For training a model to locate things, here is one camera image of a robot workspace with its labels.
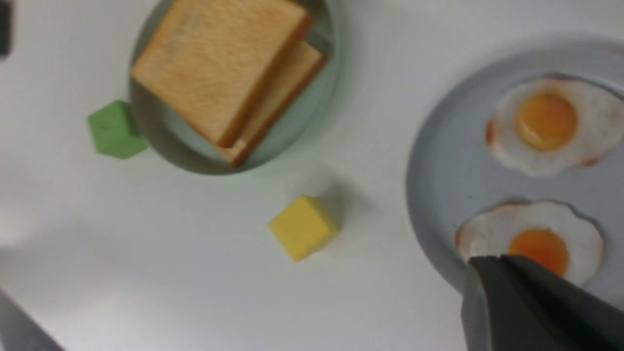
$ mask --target toast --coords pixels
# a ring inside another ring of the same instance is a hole
[[[231,147],[280,61],[313,25],[290,0],[176,0],[132,77]]]
[[[322,53],[305,41],[299,42],[286,56],[282,67],[267,86],[236,144],[229,149],[217,147],[223,158],[234,167],[242,166],[325,62],[326,58]]]

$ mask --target plate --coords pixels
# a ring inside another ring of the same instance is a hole
[[[132,64],[149,43],[173,1],[161,1],[145,22],[135,45]],[[339,21],[343,16],[335,0],[297,2],[310,11],[315,21],[306,40],[328,55],[329,59],[247,162],[240,168],[229,166],[213,146],[200,137],[179,114],[130,79],[130,103],[134,117],[153,150],[169,163],[190,172],[206,175],[236,174],[273,160],[287,150],[312,121],[323,117],[338,81],[342,48]]]
[[[624,146],[594,167],[547,179],[530,179],[503,168],[485,146],[485,126],[502,95],[519,82],[552,73],[624,94],[624,56],[589,42],[535,48],[467,78],[431,112],[414,143],[406,188],[412,227],[434,267],[462,291],[466,265],[455,249],[455,233],[465,221],[508,200],[570,204],[595,220],[605,238],[604,264],[585,288],[622,306]]]

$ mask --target toy fried egg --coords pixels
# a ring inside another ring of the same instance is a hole
[[[587,81],[545,77],[511,89],[485,139],[494,157],[529,177],[591,166],[624,137],[624,102]]]
[[[473,256],[522,255],[576,285],[600,269],[604,240],[595,226],[554,202],[504,204],[466,222],[456,234],[465,262]]]

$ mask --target black object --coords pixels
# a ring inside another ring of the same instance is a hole
[[[469,351],[624,350],[624,313],[519,256],[468,262]]]
[[[12,12],[12,2],[0,0],[0,58],[8,56],[11,52]]]
[[[63,351],[2,291],[0,339],[5,351]]]

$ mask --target white table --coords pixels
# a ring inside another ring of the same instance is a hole
[[[463,350],[460,295],[404,201],[427,112],[510,44],[624,39],[621,0],[343,0],[346,70],[330,114],[274,163],[233,177],[147,151],[92,151],[85,118],[127,96],[156,0],[21,0],[0,64],[0,285],[68,351]],[[293,264],[266,223],[340,184],[345,228]]]

